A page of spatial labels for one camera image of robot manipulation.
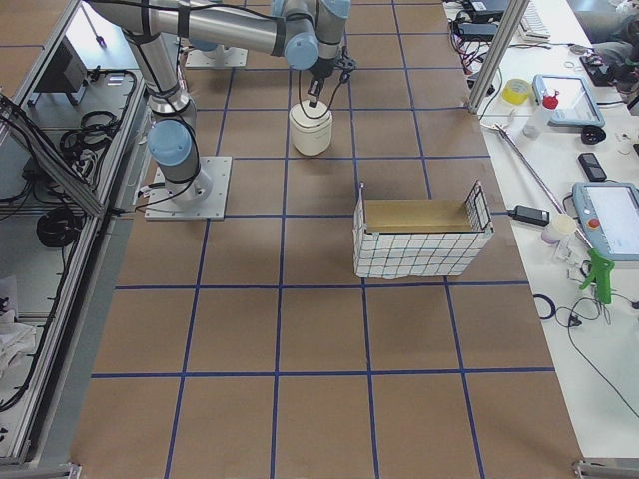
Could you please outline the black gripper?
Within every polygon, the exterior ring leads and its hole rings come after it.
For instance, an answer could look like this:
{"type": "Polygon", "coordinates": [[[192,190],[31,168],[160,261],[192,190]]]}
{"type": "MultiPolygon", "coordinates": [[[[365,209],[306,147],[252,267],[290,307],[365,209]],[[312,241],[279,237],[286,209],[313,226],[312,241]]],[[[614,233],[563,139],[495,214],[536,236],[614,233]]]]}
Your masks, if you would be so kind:
{"type": "Polygon", "coordinates": [[[322,83],[329,78],[335,69],[335,58],[318,57],[314,64],[310,67],[312,79],[307,90],[309,96],[309,105],[315,108],[322,91],[322,83]]]}

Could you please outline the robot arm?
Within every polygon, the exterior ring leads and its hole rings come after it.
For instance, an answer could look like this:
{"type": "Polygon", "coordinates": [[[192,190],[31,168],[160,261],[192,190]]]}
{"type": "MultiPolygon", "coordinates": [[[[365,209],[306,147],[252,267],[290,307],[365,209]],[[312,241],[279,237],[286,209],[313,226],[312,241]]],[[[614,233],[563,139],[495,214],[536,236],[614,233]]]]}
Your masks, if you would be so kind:
{"type": "Polygon", "coordinates": [[[206,197],[211,179],[199,158],[194,101],[162,35],[196,47],[224,45],[285,59],[291,69],[311,75],[302,108],[319,103],[324,82],[335,70],[352,70],[342,44],[348,1],[275,1],[270,14],[223,1],[94,1],[91,6],[122,30],[143,74],[158,121],[148,147],[164,175],[169,200],[179,205],[206,197]]]}

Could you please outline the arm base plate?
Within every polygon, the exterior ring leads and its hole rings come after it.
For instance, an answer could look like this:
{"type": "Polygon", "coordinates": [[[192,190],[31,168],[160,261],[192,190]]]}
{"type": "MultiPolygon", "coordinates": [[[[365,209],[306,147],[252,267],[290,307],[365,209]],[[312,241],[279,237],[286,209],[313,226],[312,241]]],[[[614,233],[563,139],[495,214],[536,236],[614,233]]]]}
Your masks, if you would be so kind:
{"type": "Polygon", "coordinates": [[[167,188],[153,189],[146,207],[148,221],[222,221],[226,203],[233,160],[231,157],[200,157],[201,170],[194,181],[183,192],[185,186],[171,182],[167,188]]]}
{"type": "Polygon", "coordinates": [[[216,50],[192,50],[186,60],[186,68],[192,70],[220,70],[244,68],[248,51],[237,47],[219,45],[216,50]]]}

